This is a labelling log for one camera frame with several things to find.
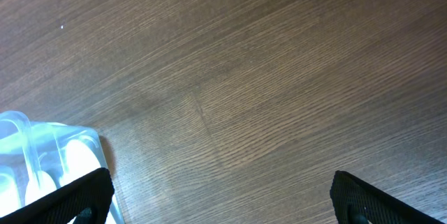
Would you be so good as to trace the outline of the white plastic spoon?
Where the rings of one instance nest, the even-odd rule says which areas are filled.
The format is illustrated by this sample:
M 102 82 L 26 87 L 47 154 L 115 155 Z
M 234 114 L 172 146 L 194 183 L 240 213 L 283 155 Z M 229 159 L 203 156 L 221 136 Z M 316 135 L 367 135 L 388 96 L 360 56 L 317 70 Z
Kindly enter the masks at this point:
M 67 184 L 101 167 L 94 152 L 83 142 L 71 140 L 66 145 L 68 172 L 64 175 Z
M 27 184 L 25 192 L 26 205 L 41 199 L 57 189 L 54 180 L 47 172 L 39 171 L 38 179 L 39 181 L 32 180 Z
M 4 217 L 22 207 L 17 184 L 14 178 L 6 173 L 1 173 L 0 184 L 0 216 Z

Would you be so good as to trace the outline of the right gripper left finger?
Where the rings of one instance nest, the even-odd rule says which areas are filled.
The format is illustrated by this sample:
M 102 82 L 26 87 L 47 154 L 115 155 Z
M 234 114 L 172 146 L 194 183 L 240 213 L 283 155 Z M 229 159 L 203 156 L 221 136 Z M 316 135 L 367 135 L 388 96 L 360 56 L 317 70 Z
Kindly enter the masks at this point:
M 110 171 L 100 167 L 2 217 L 1 224 L 104 224 L 114 193 Z

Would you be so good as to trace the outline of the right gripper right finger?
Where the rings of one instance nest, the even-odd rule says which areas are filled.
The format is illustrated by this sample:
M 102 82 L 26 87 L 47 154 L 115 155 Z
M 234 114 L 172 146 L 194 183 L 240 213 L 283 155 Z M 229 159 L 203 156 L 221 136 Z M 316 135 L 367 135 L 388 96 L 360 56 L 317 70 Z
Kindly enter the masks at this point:
M 339 224 L 442 224 L 341 170 L 335 172 L 330 198 Z

